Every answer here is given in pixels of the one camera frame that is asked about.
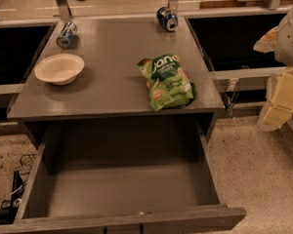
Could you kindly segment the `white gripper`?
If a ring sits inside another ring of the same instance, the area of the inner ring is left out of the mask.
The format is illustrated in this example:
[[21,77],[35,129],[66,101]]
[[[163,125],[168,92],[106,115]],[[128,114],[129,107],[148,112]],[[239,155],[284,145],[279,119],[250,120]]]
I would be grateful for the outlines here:
[[[274,51],[277,61],[293,66],[293,7],[277,26],[270,29],[254,45],[259,53]],[[286,68],[273,77],[275,86],[268,99],[268,109],[264,113],[264,124],[279,129],[293,114],[293,67]]]

